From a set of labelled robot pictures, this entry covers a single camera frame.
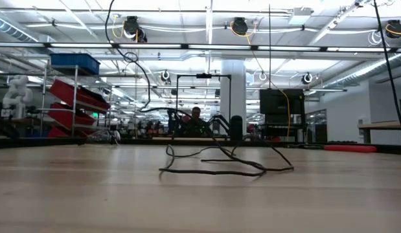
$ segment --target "table surface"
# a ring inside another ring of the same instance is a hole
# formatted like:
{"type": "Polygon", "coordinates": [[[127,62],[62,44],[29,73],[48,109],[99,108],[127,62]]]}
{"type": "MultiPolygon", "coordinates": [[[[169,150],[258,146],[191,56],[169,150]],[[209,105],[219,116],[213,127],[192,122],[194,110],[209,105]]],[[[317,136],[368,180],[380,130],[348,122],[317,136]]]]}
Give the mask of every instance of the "table surface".
{"type": "Polygon", "coordinates": [[[372,124],[363,124],[358,126],[359,129],[369,129],[369,128],[395,128],[400,129],[399,121],[389,121],[389,122],[377,122],[372,124]]]}
{"type": "MultiPolygon", "coordinates": [[[[200,147],[175,147],[188,154],[200,147]]],[[[401,155],[281,149],[294,172],[159,175],[164,146],[0,150],[0,232],[401,232],[401,155]]],[[[285,164],[266,148],[236,154],[285,164]]],[[[216,149],[176,169],[254,169],[216,149]]]]}

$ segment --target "white pillar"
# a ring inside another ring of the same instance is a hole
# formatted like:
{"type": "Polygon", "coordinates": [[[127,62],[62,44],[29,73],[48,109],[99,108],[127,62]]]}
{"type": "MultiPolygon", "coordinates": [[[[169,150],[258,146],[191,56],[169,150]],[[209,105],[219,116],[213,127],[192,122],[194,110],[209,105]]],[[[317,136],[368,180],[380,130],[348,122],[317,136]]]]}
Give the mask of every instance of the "white pillar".
{"type": "Polygon", "coordinates": [[[220,114],[229,122],[233,116],[241,116],[246,134],[246,68],[243,60],[222,60],[220,73],[232,75],[231,116],[229,116],[229,79],[220,78],[220,114]]]}

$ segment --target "ceiling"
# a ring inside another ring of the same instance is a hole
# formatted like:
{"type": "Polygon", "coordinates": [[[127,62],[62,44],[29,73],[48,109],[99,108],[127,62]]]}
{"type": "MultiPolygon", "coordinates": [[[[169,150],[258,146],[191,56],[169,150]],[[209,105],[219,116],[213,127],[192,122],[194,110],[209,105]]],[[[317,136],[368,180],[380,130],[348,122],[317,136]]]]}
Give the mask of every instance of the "ceiling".
{"type": "MultiPolygon", "coordinates": [[[[108,0],[0,0],[0,14],[9,21],[17,23],[23,30],[36,37],[50,36],[57,42],[106,42],[104,23],[107,10],[111,1],[108,0]]],[[[355,9],[330,32],[321,36],[313,46],[333,47],[372,47],[378,46],[371,43],[374,30],[377,29],[377,19],[374,7],[369,1],[363,7],[355,9]]],[[[119,14],[115,25],[121,26],[126,16],[138,16],[140,26],[145,26],[144,31],[149,43],[212,43],[228,45],[247,45],[245,37],[234,35],[230,24],[236,16],[245,17],[249,29],[253,29],[253,22],[257,23],[256,31],[249,38],[252,45],[269,45],[269,24],[271,25],[271,45],[295,45],[307,46],[314,40],[318,31],[327,26],[346,7],[354,4],[353,0],[307,0],[307,1],[261,1],[261,0],[231,0],[231,1],[191,1],[191,0],[153,0],[153,1],[129,1],[116,0],[113,4],[113,13],[109,20],[109,26],[114,25],[114,14],[119,14]],[[271,4],[271,17],[268,17],[269,4],[271,4]],[[212,9],[211,40],[207,39],[206,8],[212,9]],[[290,25],[289,17],[293,9],[299,8],[313,10],[310,18],[305,21],[306,30],[302,31],[300,25],[290,25]]],[[[378,0],[382,22],[390,19],[398,19],[401,22],[401,0],[384,1],[378,0]]],[[[127,38],[115,38],[112,30],[120,34],[120,29],[108,29],[109,37],[117,43],[133,43],[127,38]]],[[[0,32],[0,41],[17,41],[7,34],[0,32]]],[[[401,47],[401,38],[386,39],[392,47],[401,47]]],[[[196,74],[207,70],[207,57],[209,51],[193,50],[128,50],[136,52],[140,57],[140,64],[146,69],[152,84],[162,86],[161,75],[164,70],[170,73],[172,86],[176,83],[176,74],[196,74]]],[[[100,62],[102,74],[115,75],[120,72],[119,77],[108,77],[103,81],[112,85],[147,85],[141,78],[143,73],[134,64],[127,64],[114,50],[108,49],[59,49],[58,52],[88,52],[100,62]],[[140,78],[122,77],[126,74],[138,74],[140,78]]],[[[265,70],[271,72],[271,81],[283,88],[305,88],[301,83],[301,76],[310,72],[319,78],[319,81],[327,81],[342,72],[361,64],[365,61],[374,61],[382,58],[382,54],[327,54],[317,52],[273,52],[269,59],[268,52],[256,52],[258,61],[265,70]]],[[[220,62],[223,59],[245,60],[246,71],[253,76],[248,82],[248,87],[267,87],[268,81],[259,78],[260,68],[256,59],[250,51],[214,50],[211,53],[211,73],[220,72],[220,62]]],[[[0,69],[3,71],[14,71],[21,69],[25,71],[37,70],[34,66],[44,67],[47,56],[35,50],[27,49],[0,49],[0,69]],[[22,59],[17,61],[9,57],[11,54],[22,59]]],[[[90,85],[95,80],[82,80],[82,84],[90,85]]],[[[180,85],[195,87],[218,87],[219,81],[199,80],[195,78],[184,78],[180,85]]],[[[134,108],[129,106],[123,96],[129,96],[136,102],[147,101],[146,88],[119,87],[119,104],[117,108],[134,108]]],[[[214,98],[214,89],[185,89],[180,90],[182,98],[214,98]]],[[[151,91],[153,103],[150,106],[164,106],[172,96],[170,89],[156,89],[151,91]]],[[[256,90],[248,90],[247,98],[258,99],[256,90]]],[[[216,103],[202,104],[203,117],[209,118],[219,111],[216,103]]],[[[193,101],[186,101],[184,109],[190,109],[195,105],[193,101]]],[[[247,106],[248,116],[255,116],[258,105],[247,106]]],[[[120,117],[128,118],[132,114],[123,114],[120,117]]]]}

